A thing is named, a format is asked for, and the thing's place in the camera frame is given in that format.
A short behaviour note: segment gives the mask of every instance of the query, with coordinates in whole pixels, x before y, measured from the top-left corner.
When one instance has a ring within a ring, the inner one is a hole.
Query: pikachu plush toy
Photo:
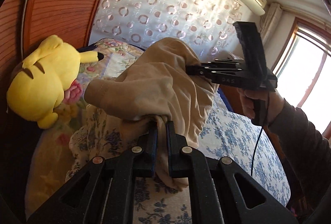
[[[77,78],[80,63],[103,57],[96,51],[79,53],[56,35],[48,37],[20,65],[7,91],[8,106],[22,118],[36,121],[40,128],[50,128],[58,118],[53,109]]]

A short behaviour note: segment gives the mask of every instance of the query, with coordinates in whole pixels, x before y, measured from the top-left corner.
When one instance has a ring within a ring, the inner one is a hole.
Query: wooden window frame
[[[298,28],[299,28],[299,24],[305,26],[307,29],[311,30],[312,32],[317,33],[321,37],[331,40],[331,33],[328,33],[326,30],[324,30],[324,29],[320,28],[319,26],[316,26],[315,24],[312,24],[312,23],[310,23],[310,22],[308,22],[308,21],[306,21],[302,18],[296,17],[294,19],[291,31],[290,31],[287,39],[286,39],[286,42],[285,42],[284,46],[282,47],[276,61],[274,62],[273,66],[271,68],[272,71],[276,71],[276,72],[281,71],[281,69],[284,66],[284,63],[290,58],[289,54],[292,53],[293,46],[295,46],[295,40],[296,40],[296,37],[297,37],[297,31],[298,31]],[[330,55],[330,53],[331,53],[330,50],[329,50],[329,53],[323,51],[323,56],[322,56],[322,59],[321,59],[321,63],[320,63],[320,66],[319,66],[319,68],[318,68],[318,70],[315,74],[315,77],[313,78],[312,83],[310,84],[310,86],[306,90],[303,98],[301,99],[301,101],[299,102],[297,107],[302,107],[302,105],[305,103],[305,101],[307,100],[307,98],[311,94],[311,92],[312,92],[314,86],[316,85],[316,82],[317,82],[317,80],[318,80],[318,78],[319,78],[319,76],[322,72],[325,61],[327,59],[327,56]],[[323,132],[323,137],[325,137],[327,139],[331,138],[331,121],[330,121],[329,125],[327,126],[327,128],[325,129],[325,131]]]

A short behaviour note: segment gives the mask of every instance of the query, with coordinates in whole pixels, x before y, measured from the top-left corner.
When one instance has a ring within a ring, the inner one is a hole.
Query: window pane
[[[322,72],[315,87],[302,106],[308,120],[313,122],[316,129],[323,133],[331,120],[331,57],[327,57]]]
[[[300,38],[286,67],[278,78],[277,90],[293,106],[297,106],[312,83],[321,64],[323,51]]]

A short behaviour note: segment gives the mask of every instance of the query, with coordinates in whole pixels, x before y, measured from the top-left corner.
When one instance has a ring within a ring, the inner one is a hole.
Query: shirt sleeve
[[[275,133],[287,160],[300,181],[310,205],[317,207],[331,183],[331,148],[308,121],[301,108],[285,101],[282,112],[269,125]]]

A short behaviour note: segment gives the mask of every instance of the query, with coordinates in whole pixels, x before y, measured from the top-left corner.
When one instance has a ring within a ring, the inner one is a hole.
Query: person
[[[267,91],[238,89],[238,92],[243,112],[250,119],[255,117],[252,99],[266,103],[268,100]],[[269,94],[268,128],[279,137],[281,148],[300,181],[308,203],[316,208],[331,183],[329,142],[308,121],[301,108],[290,105],[277,91]]]

